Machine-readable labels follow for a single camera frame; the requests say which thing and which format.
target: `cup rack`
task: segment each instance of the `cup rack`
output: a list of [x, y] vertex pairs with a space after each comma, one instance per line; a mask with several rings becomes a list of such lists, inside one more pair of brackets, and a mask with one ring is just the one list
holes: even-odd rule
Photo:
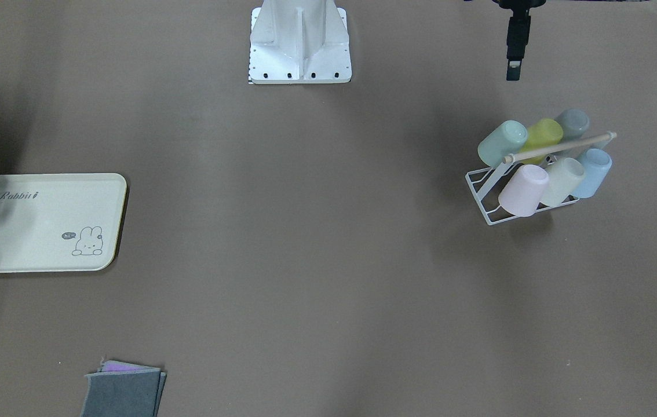
[[[614, 132], [606, 132], [605, 134], [600, 134], [595, 137], [589, 137], [582, 140], [574, 140], [572, 142], [561, 143], [559, 145], [548, 146], [546, 148], [536, 149], [534, 151], [527, 151], [521, 153], [510, 153], [504, 156], [503, 161], [496, 168], [484, 168], [477, 169], [475, 171], [470, 171], [465, 174], [465, 180], [468, 183], [472, 197], [477, 203], [477, 208], [480, 209], [486, 223], [488, 225], [501, 224], [501, 222], [511, 221], [513, 219], [519, 218], [519, 216], [514, 216], [514, 214], [506, 213], [501, 208], [501, 205], [498, 204], [498, 196], [495, 199], [496, 206], [488, 204], [488, 208], [484, 203], [484, 198], [491, 193], [491, 190], [494, 189], [496, 183], [503, 177], [509, 176], [514, 172], [514, 169], [517, 168], [521, 161], [529, 158], [534, 158], [535, 156], [546, 155], [545, 159], [546, 164], [552, 164], [557, 160], [556, 156], [553, 153], [567, 151], [573, 148], [579, 148], [581, 146], [595, 145], [599, 148], [604, 148], [612, 139], [617, 137], [617, 134]], [[563, 201], [558, 206], [540, 206], [535, 211], [535, 214], [546, 211], [550, 209], [556, 209], [562, 206], [569, 206], [571, 204], [577, 203], [580, 199], [573, 196], [568, 196], [565, 201]]]

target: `tabletop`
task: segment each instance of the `tabletop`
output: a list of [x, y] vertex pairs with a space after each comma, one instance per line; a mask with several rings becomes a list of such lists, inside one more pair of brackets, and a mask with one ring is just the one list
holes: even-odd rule
[[[360, 2], [352, 81], [250, 85], [258, 0], [0, 1], [0, 174], [115, 172], [99, 272], [0, 275], [0, 415], [79, 415], [102, 358], [159, 415], [657, 416], [657, 0]], [[597, 195], [488, 226], [507, 119], [618, 132]]]

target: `pink cup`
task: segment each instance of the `pink cup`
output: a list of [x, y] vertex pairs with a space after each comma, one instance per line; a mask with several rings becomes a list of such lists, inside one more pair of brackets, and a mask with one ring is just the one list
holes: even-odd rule
[[540, 199], [548, 189], [548, 173], [535, 164], [523, 164], [498, 195], [501, 208], [514, 216], [535, 214]]

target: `yellow cup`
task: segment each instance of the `yellow cup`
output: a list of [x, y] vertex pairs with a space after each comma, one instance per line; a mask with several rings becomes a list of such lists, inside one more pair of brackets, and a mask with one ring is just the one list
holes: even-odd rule
[[[527, 128], [527, 142], [519, 152], [534, 151], [545, 148], [546, 146], [558, 145], [563, 139], [563, 128], [553, 119], [541, 119], [534, 125]], [[540, 164], [545, 155], [535, 156], [534, 158], [525, 159], [525, 164]]]

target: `tray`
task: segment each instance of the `tray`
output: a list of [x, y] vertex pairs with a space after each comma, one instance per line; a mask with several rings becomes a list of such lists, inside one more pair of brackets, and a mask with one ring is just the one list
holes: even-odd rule
[[126, 192], [119, 174], [0, 175], [0, 273], [108, 266]]

